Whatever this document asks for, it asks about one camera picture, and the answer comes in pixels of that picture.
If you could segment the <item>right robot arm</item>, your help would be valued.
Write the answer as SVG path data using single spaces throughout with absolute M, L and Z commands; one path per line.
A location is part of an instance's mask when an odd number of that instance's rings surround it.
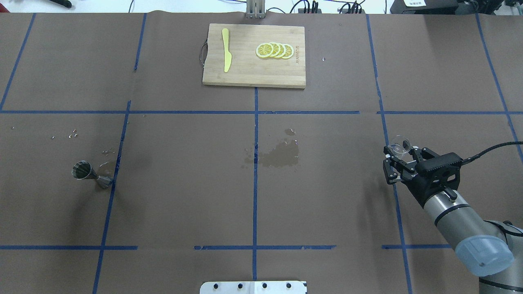
M 494 149 L 521 144 L 504 142 L 465 159 L 407 141 L 383 149 L 387 183 L 407 186 L 456 257 L 478 277 L 480 294 L 521 294 L 522 229 L 510 221 L 482 219 L 458 192 L 460 169 Z

